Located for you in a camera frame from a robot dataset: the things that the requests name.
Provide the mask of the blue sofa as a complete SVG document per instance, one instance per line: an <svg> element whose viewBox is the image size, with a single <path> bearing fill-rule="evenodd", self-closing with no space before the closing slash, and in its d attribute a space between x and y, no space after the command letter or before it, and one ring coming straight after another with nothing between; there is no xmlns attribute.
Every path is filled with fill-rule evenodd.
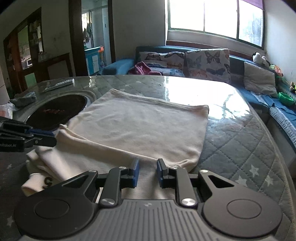
<svg viewBox="0 0 296 241"><path fill-rule="evenodd" d="M236 57L228 49L139 46L135 57L107 65L103 75L149 74L220 81L237 88L267 125L289 168L295 167L295 84L265 57Z"/></svg>

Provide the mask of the grey quilted star table cover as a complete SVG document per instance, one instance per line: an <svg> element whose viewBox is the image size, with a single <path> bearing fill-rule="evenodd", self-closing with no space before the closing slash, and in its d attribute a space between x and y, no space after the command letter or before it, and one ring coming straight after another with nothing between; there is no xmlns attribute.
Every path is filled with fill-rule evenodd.
<svg viewBox="0 0 296 241"><path fill-rule="evenodd" d="M289 170L269 130L235 87L181 77L101 75L75 77L72 85L45 92L55 83L34 86L37 101L14 118L24 121L43 102L62 94L85 94L95 101L113 88L179 104L208 105L208 128L195 171L208 169L271 197L283 211L276 237L295 240L295 188Z"/></svg>

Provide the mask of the green bowl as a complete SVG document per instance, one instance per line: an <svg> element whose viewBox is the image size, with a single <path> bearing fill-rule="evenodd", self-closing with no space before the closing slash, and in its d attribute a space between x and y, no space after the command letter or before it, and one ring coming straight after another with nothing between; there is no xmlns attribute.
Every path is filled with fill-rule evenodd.
<svg viewBox="0 0 296 241"><path fill-rule="evenodd" d="M294 99L283 92L278 93L278 98L280 102L285 106L293 106L295 104Z"/></svg>

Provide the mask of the black round induction cooktop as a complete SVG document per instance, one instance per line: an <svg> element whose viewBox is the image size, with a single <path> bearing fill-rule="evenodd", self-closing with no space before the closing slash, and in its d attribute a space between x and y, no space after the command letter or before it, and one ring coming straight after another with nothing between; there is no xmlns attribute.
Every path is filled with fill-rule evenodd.
<svg viewBox="0 0 296 241"><path fill-rule="evenodd" d="M25 123L34 129L54 131L85 109L87 102L87 97L79 94L56 97L37 108Z"/></svg>

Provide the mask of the right butterfly print pillow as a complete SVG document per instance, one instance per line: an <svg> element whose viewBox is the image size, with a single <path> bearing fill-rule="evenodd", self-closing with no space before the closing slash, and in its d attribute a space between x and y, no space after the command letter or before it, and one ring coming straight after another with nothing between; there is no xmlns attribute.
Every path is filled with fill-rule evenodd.
<svg viewBox="0 0 296 241"><path fill-rule="evenodd" d="M229 49L201 49L185 53L189 77L231 82Z"/></svg>

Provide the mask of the cream white shirt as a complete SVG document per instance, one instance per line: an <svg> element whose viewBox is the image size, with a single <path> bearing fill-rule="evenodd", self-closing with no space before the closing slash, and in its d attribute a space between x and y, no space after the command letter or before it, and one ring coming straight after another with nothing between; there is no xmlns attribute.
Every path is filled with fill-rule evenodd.
<svg viewBox="0 0 296 241"><path fill-rule="evenodd" d="M27 154L29 179L22 191L30 196L89 170L99 174L129 167L139 160L134 189L122 191L128 199L171 199L162 189L157 159L168 167L191 171L203 149L209 108L109 90L88 108L60 125L55 147L38 146Z"/></svg>

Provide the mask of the butterfly print pillow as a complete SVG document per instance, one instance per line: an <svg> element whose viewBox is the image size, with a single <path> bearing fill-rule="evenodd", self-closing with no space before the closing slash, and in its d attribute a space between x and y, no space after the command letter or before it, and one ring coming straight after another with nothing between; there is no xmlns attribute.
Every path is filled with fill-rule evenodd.
<svg viewBox="0 0 296 241"><path fill-rule="evenodd" d="M144 62L152 71L165 76L184 77L185 53L139 52L138 62Z"/></svg>
<svg viewBox="0 0 296 241"><path fill-rule="evenodd" d="M201 49L185 53L189 77L231 82L229 49Z"/></svg>

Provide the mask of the colourful plush toy pile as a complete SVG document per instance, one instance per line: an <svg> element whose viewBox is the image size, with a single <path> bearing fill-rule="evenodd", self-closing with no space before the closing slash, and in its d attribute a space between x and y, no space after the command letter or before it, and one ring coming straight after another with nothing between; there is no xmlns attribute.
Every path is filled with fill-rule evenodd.
<svg viewBox="0 0 296 241"><path fill-rule="evenodd" d="M294 82L290 83L290 92L296 94L296 85Z"/></svg>

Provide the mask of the pink garment on sofa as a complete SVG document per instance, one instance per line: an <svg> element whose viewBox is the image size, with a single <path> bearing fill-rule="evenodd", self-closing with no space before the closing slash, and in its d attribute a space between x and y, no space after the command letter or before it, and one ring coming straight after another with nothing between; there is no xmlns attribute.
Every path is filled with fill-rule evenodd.
<svg viewBox="0 0 296 241"><path fill-rule="evenodd" d="M135 66L129 69L128 75L156 75L161 76L162 74L157 71L152 71L143 61L136 63Z"/></svg>

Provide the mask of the grey cushion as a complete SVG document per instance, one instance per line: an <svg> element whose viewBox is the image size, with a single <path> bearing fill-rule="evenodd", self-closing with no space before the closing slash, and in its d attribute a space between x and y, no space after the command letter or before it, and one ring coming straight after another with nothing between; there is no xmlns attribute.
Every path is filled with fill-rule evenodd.
<svg viewBox="0 0 296 241"><path fill-rule="evenodd" d="M259 66L244 62L244 88L254 93L277 97L275 75Z"/></svg>

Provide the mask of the dark grey crumpled cloth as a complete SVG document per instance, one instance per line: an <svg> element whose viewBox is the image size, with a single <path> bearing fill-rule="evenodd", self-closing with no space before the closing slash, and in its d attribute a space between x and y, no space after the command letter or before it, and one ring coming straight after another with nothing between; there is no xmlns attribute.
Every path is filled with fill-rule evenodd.
<svg viewBox="0 0 296 241"><path fill-rule="evenodd" d="M10 99L10 103L12 103L17 108L22 108L35 102L36 100L37 100L36 94L34 92L29 92L23 97Z"/></svg>

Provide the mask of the blue white cabinet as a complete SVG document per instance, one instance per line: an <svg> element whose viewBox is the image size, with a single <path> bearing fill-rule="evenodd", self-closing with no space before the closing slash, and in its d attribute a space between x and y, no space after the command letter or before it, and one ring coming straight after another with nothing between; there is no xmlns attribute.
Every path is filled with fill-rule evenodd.
<svg viewBox="0 0 296 241"><path fill-rule="evenodd" d="M103 46L84 50L89 75L97 74L102 69L101 61L103 52Z"/></svg>

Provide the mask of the purple curtain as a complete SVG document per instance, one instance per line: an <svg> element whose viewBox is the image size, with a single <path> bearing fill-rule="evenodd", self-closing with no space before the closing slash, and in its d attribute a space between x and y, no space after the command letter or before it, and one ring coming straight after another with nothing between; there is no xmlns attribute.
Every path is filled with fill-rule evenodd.
<svg viewBox="0 0 296 241"><path fill-rule="evenodd" d="M243 0L243 1L259 9L264 9L264 0Z"/></svg>

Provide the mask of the left butterfly print pillow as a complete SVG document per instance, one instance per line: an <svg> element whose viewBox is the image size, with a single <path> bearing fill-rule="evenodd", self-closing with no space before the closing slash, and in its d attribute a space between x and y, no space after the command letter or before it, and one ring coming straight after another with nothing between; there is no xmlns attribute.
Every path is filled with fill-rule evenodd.
<svg viewBox="0 0 296 241"><path fill-rule="evenodd" d="M152 71L165 76L184 77L185 53L139 52L138 62L144 62Z"/></svg>

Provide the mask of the black white plush toy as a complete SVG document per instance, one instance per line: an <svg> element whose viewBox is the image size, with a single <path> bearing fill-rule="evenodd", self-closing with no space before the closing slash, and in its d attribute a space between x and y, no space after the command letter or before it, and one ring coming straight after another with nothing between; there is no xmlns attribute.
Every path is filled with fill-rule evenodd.
<svg viewBox="0 0 296 241"><path fill-rule="evenodd" d="M252 59L253 59L253 62L257 65L261 65L261 66L265 66L265 67L270 66L269 61L267 61L266 57L261 56L259 52L255 52L252 55Z"/></svg>

